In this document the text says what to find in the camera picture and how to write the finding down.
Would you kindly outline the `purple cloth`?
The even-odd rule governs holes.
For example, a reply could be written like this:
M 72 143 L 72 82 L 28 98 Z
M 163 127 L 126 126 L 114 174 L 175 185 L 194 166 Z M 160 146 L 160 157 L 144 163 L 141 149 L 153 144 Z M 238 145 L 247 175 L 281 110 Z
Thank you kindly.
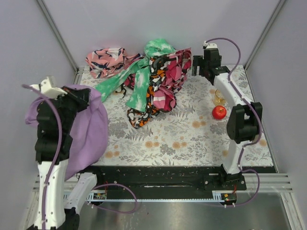
M 55 160 L 55 164 L 59 164 L 67 160 L 65 179 L 69 179 L 103 156 L 108 143 L 108 116 L 101 102 L 101 93 L 96 89 L 76 84 L 63 87 L 90 89 L 87 109 L 78 113 L 69 110 L 59 113 L 57 99 L 48 98 L 24 85 L 39 96 L 31 103 L 25 123 L 37 128 L 36 162 Z

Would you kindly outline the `red pink camo cloth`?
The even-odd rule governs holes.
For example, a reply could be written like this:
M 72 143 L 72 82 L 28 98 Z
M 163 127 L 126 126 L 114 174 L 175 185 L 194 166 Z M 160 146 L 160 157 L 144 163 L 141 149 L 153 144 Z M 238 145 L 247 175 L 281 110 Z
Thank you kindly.
M 145 57 L 131 64 L 124 86 L 133 90 L 127 101 L 127 115 L 136 118 L 157 116 L 172 111 L 191 66 L 191 50 L 172 46 L 146 47 Z

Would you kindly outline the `green tie-dye cloth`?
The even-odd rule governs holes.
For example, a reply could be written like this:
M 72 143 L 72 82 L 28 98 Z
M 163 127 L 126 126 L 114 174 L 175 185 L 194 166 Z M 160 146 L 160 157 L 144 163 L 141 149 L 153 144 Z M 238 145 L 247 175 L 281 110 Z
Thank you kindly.
M 144 58 L 133 62 L 126 70 L 107 79 L 96 86 L 101 93 L 101 101 L 122 85 L 130 74 L 135 74 L 134 90 L 126 102 L 126 105 L 134 110 L 145 112 L 146 94 L 150 78 L 150 58 L 175 53 L 177 50 L 165 39 L 158 38 L 149 41 L 144 47 Z

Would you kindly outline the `black orange patterned cloth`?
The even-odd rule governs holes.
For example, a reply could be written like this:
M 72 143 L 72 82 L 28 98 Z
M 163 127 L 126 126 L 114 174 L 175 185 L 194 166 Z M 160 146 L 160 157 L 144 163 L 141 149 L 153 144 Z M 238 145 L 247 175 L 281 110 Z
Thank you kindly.
M 146 110 L 140 112 L 129 108 L 127 117 L 134 128 L 147 124 L 151 118 L 161 112 L 170 112 L 176 106 L 175 79 L 173 69 L 177 59 L 174 56 L 163 55 L 150 58 L 150 82 L 146 94 Z M 135 74 L 130 74 L 122 87 L 132 87 L 134 90 Z

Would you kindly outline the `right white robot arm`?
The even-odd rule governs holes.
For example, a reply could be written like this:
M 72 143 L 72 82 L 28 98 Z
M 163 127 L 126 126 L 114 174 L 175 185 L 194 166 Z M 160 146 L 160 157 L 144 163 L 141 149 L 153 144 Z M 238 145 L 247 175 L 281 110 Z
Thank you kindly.
M 239 89 L 232 79 L 232 71 L 221 65 L 222 56 L 216 44 L 203 45 L 203 55 L 193 57 L 192 75 L 205 77 L 218 89 L 231 113 L 226 125 L 230 138 L 228 156 L 221 165 L 222 183 L 238 181 L 242 174 L 241 159 L 245 147 L 255 143 L 262 134 L 261 103 L 254 103 Z

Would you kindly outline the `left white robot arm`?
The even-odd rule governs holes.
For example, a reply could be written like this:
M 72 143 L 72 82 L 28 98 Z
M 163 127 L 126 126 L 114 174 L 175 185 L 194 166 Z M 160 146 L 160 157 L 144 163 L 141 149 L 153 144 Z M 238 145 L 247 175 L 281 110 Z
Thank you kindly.
M 37 128 L 35 159 L 39 170 L 39 207 L 33 230 L 76 230 L 80 210 L 97 183 L 85 168 L 107 147 L 107 113 L 101 94 L 82 85 L 44 90 L 27 113 Z

